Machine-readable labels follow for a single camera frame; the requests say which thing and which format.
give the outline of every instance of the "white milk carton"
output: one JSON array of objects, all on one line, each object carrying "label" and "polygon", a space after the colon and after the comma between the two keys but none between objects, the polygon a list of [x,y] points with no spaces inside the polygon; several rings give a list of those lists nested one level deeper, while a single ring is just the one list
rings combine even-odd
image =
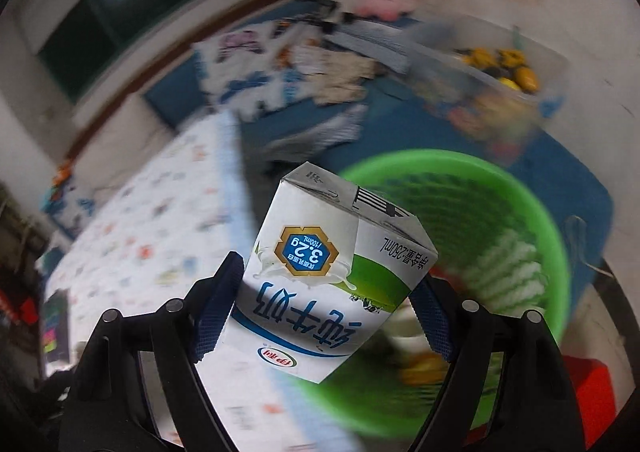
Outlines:
[{"label": "white milk carton", "polygon": [[304,163],[280,182],[223,340],[321,382],[375,333],[437,258],[414,215]]}]

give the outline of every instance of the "carton top flap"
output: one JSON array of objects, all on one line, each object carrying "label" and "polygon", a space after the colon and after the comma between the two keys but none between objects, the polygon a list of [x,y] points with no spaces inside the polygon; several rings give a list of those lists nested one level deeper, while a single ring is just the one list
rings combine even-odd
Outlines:
[{"label": "carton top flap", "polygon": [[317,165],[307,161],[282,180],[437,253],[422,224],[412,213]]}]

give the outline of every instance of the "brown wooden trim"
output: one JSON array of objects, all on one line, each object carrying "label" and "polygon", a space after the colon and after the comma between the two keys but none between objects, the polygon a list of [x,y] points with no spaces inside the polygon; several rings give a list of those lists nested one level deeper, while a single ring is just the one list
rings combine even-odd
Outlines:
[{"label": "brown wooden trim", "polygon": [[94,120],[76,137],[73,145],[66,153],[66,157],[72,161],[75,160],[87,146],[92,137],[98,133],[104,124],[106,124],[107,120],[120,108],[124,103],[125,98],[127,98],[127,95],[139,91],[146,82],[151,80],[153,76],[158,74],[158,72],[160,72],[164,67],[168,66],[171,62],[190,50],[191,44],[194,42],[200,42],[222,28],[241,20],[247,15],[259,12],[261,9],[278,1],[279,0],[245,0],[229,8],[222,15],[218,15],[211,22],[204,24],[197,30],[190,32],[184,38],[179,40],[173,47],[169,48],[165,54],[153,60],[149,66],[140,71],[133,80],[124,86],[104,105]]}]

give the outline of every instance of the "barcode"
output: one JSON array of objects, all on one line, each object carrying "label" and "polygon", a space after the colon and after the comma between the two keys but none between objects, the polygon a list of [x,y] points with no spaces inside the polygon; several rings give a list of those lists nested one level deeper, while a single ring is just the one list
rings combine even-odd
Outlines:
[{"label": "barcode", "polygon": [[375,194],[369,192],[364,188],[358,187],[358,192],[356,193],[356,199],[353,202],[353,208],[358,210],[358,203],[366,204],[369,207],[375,208],[380,212],[385,213],[389,217],[408,217],[409,212],[406,210],[397,207],[395,204],[390,203],[389,201],[385,201],[380,196],[376,196]]}]

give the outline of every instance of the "blue gripper pad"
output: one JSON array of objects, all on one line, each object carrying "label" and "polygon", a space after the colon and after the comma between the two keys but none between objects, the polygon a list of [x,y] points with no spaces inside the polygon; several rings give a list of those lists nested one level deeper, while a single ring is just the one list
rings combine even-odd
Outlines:
[{"label": "blue gripper pad", "polygon": [[209,300],[194,320],[195,333],[190,349],[194,363],[201,361],[206,353],[216,347],[226,318],[236,301],[243,273],[242,257],[231,252],[220,265],[216,275],[207,279],[212,281]]},{"label": "blue gripper pad", "polygon": [[455,355],[455,346],[450,336],[449,319],[426,281],[420,281],[409,294],[409,301],[431,349],[441,354],[447,362],[451,362]]}]

